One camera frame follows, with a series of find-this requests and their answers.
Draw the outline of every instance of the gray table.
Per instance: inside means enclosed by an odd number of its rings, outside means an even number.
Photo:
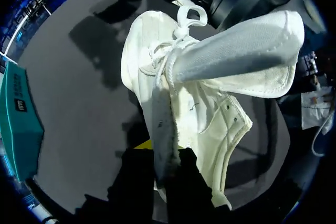
[[[107,199],[121,153],[146,140],[136,98],[120,78],[124,41],[146,10],[176,19],[178,7],[163,0],[68,0],[43,23],[19,60],[45,127],[35,180],[69,212],[81,207],[85,194]],[[191,29],[197,39],[215,33],[211,26]],[[271,185],[289,147],[274,100],[237,98],[254,124],[228,168],[226,194],[234,208]],[[157,194],[153,218],[166,221]]]

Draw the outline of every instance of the shoelace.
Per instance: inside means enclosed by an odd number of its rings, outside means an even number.
[[[200,19],[189,19],[187,18],[189,10],[195,10],[200,15]],[[180,44],[183,43],[183,47],[188,47],[192,44],[195,44],[198,42],[198,40],[195,40],[189,36],[189,27],[190,26],[205,26],[207,24],[207,15],[205,10],[197,5],[194,6],[181,6],[177,13],[177,22],[178,27],[174,31],[174,35],[176,37],[176,40],[170,40],[170,41],[164,41],[159,44],[153,44],[150,47],[150,56],[153,60],[153,68],[156,69],[158,66],[160,66],[157,75],[155,77],[155,85],[159,86],[161,81],[161,75],[165,71],[166,63],[171,57],[175,49],[180,48]],[[172,78],[172,71],[169,71],[169,73],[166,75],[167,81],[169,85],[174,88],[174,82]]]

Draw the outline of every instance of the yellow object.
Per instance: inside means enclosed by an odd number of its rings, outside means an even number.
[[[149,139],[146,142],[138,145],[137,147],[135,147],[134,149],[148,149],[148,150],[152,150],[152,141]]]

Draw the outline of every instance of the white sneaker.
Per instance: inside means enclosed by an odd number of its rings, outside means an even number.
[[[187,18],[190,9],[200,20]],[[282,11],[198,41],[188,26],[205,26],[205,11],[178,11],[178,23],[153,11],[134,21],[122,55],[122,81],[142,106],[159,181],[179,164],[177,144],[190,147],[213,189],[214,205],[230,207],[223,193],[228,160],[252,122],[227,92],[284,95],[303,44],[303,22],[298,13]]]

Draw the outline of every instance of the teal container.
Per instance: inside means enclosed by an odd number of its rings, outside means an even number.
[[[11,62],[0,91],[0,131],[17,179],[37,174],[44,130],[29,93],[26,70]]]

